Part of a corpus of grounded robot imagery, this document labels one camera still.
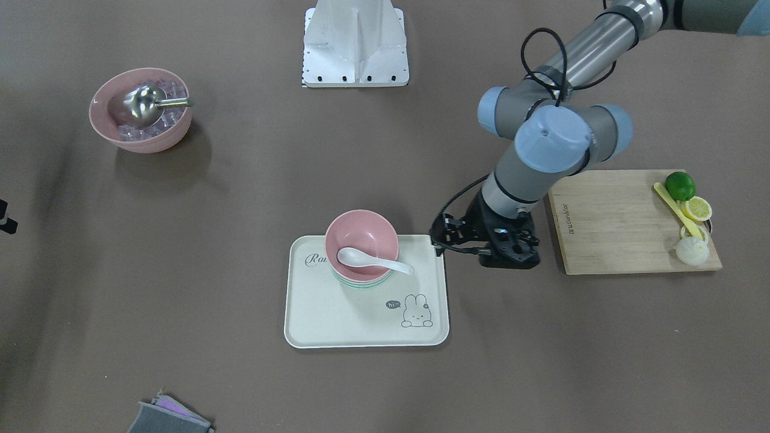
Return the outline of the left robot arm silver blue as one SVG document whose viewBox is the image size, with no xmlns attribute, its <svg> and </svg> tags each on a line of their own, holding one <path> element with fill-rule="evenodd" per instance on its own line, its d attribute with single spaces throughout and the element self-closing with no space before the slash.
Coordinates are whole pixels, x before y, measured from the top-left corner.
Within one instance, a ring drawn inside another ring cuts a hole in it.
<svg viewBox="0 0 770 433">
<path fill-rule="evenodd" d="M 657 32 L 768 35 L 767 1 L 610 1 L 588 27 L 522 82 L 490 88 L 478 104 L 484 129 L 511 140 L 464 216 L 440 209 L 429 237 L 437 257 L 452 250 L 486 268 L 530 269 L 540 257 L 531 217 L 550 188 L 627 148 L 630 116 L 610 104 L 580 107 L 569 98 L 606 79 L 616 61 Z"/>
</svg>

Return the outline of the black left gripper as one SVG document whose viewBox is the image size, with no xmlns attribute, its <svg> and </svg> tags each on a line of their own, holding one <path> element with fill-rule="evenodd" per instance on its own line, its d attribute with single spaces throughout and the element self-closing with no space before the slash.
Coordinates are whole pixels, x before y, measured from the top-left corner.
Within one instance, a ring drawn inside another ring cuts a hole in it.
<svg viewBox="0 0 770 433">
<path fill-rule="evenodd" d="M 500 269 L 531 269 L 541 263 L 531 214 L 501 216 L 484 202 L 481 192 L 462 217 L 438 213 L 428 233 L 436 257 L 446 250 L 467 253 L 478 257 L 485 268 Z"/>
</svg>

